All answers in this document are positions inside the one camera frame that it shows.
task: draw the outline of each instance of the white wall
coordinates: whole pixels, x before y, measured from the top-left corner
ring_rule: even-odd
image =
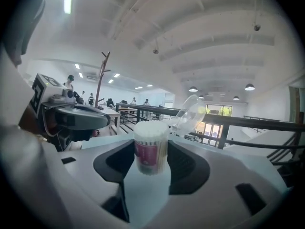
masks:
[[[36,74],[41,73],[53,77],[60,83],[66,82],[69,75],[65,69],[58,67],[54,62],[41,60],[31,61],[28,65],[26,73],[31,75],[30,81],[34,81]],[[74,82],[72,85],[78,94],[81,94],[82,91],[85,91],[85,101],[88,100],[90,93],[93,93],[94,97],[96,96],[97,83],[88,82],[84,79],[80,79],[78,76],[74,76]],[[137,92],[109,87],[102,84],[99,99],[105,98],[105,100],[101,101],[100,103],[103,103],[110,97],[114,103],[119,103],[122,99],[130,103],[133,97],[139,99],[139,94]]]
[[[222,102],[210,102],[210,101],[205,101],[205,104],[215,104],[215,105],[226,105],[226,106],[232,106],[232,117],[240,117],[243,118],[244,115],[246,115],[247,111],[247,104],[233,104],[233,103],[222,103]],[[231,125],[229,127],[229,132],[227,139],[233,138],[235,141],[247,141],[250,139],[243,131],[242,127],[240,126],[233,126]]]
[[[254,138],[258,135],[261,135],[262,133],[268,131],[268,130],[262,130],[260,129],[259,132],[257,131],[257,129],[252,129],[249,127],[242,127],[242,131],[243,133],[245,133],[249,138]]]
[[[290,79],[304,74],[304,48],[290,23],[278,18],[274,24],[275,45],[265,51],[264,67],[255,76],[255,91],[259,96],[276,87],[288,85]]]
[[[289,113],[289,88],[284,86],[250,99],[246,115],[289,121]]]
[[[142,105],[146,98],[148,98],[148,102],[151,106],[159,106],[165,105],[165,102],[173,102],[174,100],[174,94],[163,90],[163,89],[153,89],[148,91],[140,92],[139,94],[139,103]]]
[[[181,109],[187,97],[181,95],[175,95],[175,100],[173,102],[173,107],[175,109]]]
[[[257,137],[250,139],[249,143],[256,143],[256,144],[270,144],[270,145],[282,145],[284,144],[294,133],[293,132],[284,132],[284,131],[273,131],[269,130]],[[239,146],[239,145],[231,145],[224,147],[225,150],[243,153],[248,155],[258,155],[258,156],[267,156],[275,149],[269,148],[257,148],[257,147],[246,147],[246,146]]]

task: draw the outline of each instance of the plastic cup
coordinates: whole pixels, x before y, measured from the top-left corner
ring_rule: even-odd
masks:
[[[139,171],[157,175],[164,170],[170,129],[161,121],[141,121],[134,129],[135,156]]]
[[[178,122],[172,125],[171,131],[180,136],[193,132],[205,116],[205,104],[196,95],[185,100],[176,115]]]

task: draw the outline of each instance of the doorway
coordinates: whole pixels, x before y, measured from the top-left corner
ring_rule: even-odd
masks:
[[[208,135],[208,136],[212,136],[212,137],[216,137],[218,138],[221,132],[221,126],[220,125],[215,125],[215,124],[211,124],[211,123],[207,123],[205,124],[204,127],[204,135]],[[202,143],[207,144],[207,145],[211,145],[216,147],[218,145],[218,142],[215,140],[211,140],[211,139],[207,139],[204,138],[202,140]]]

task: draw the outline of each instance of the black slot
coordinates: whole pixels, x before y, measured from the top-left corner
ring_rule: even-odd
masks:
[[[235,188],[239,193],[240,197],[243,199],[246,206],[248,207],[252,216],[258,213],[266,206],[266,203],[255,191],[251,184],[241,183],[235,186]]]
[[[123,183],[134,161],[134,141],[101,154],[93,161],[94,170],[105,180]]]
[[[171,169],[169,195],[192,194],[209,179],[210,166],[203,157],[173,141],[168,142],[167,152]]]
[[[124,198],[111,197],[103,205],[102,208],[112,215],[129,223],[129,215],[124,202]]]
[[[76,159],[72,158],[72,157],[68,157],[68,158],[62,158],[61,161],[65,165],[65,164],[68,164],[68,163],[76,161]]]

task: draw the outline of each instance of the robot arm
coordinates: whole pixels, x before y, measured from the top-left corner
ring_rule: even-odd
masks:
[[[71,141],[88,141],[94,130],[110,123],[109,116],[101,110],[76,104],[73,90],[52,77],[37,74],[32,89],[35,95],[30,107],[40,128],[47,134],[46,138],[58,151],[64,151]],[[51,133],[50,126],[56,126],[55,134]]]

